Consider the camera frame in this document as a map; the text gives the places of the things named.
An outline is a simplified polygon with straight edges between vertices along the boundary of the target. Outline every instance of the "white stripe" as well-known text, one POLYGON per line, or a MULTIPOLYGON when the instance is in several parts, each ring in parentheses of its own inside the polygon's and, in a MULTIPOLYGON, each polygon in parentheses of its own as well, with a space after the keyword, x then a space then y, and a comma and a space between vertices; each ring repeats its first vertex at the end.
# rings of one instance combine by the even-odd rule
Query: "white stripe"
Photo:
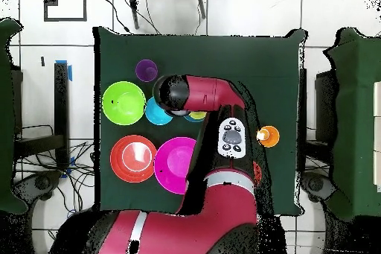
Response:
MULTIPOLYGON (((135 225, 132 228, 131 237, 129 238, 129 244, 132 241, 140 241, 141 232, 143 231, 144 223, 147 219, 147 213, 146 212, 139 212, 138 217, 136 218, 135 225)), ((129 254, 129 245, 127 247, 126 254, 129 254)))
POLYGON ((249 191, 254 196, 254 183, 245 175, 237 172, 220 171, 208 175, 204 180, 208 181, 207 187, 231 183, 249 191))

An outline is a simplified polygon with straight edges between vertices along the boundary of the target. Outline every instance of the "button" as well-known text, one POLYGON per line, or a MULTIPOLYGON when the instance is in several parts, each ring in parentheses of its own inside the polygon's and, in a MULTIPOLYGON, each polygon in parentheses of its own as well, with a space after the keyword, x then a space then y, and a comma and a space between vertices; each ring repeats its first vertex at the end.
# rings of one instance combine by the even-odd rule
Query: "button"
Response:
POLYGON ((241 143, 241 135, 237 131, 229 130, 223 134, 222 140, 227 144, 238 145, 241 143))

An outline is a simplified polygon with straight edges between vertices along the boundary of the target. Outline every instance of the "blue cup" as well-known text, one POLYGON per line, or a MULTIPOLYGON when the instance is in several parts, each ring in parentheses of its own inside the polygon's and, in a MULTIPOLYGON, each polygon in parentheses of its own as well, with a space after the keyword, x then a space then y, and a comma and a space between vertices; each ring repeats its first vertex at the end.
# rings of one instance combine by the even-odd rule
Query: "blue cup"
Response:
POLYGON ((162 126, 168 124, 172 117, 169 116, 156 102, 155 98, 151 97, 146 106, 146 117, 147 119, 157 126, 162 126))

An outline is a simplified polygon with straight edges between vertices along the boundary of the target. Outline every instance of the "orange cup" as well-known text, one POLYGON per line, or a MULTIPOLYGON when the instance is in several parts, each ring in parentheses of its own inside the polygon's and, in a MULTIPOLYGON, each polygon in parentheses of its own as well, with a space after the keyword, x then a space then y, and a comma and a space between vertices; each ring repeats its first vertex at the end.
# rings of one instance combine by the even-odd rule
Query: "orange cup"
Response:
POLYGON ((262 127, 257 132, 257 140, 264 146, 264 147, 274 147, 279 142, 279 132, 278 129, 276 129, 273 126, 265 126, 262 127))

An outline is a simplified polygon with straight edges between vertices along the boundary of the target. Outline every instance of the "purple cup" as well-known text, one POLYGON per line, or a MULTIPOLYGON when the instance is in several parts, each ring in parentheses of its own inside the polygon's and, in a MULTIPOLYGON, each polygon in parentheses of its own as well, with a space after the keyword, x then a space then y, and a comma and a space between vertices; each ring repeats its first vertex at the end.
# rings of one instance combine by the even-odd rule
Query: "purple cup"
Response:
POLYGON ((135 72, 140 81, 151 82, 158 76, 158 67, 152 60, 144 59, 136 65, 135 72))

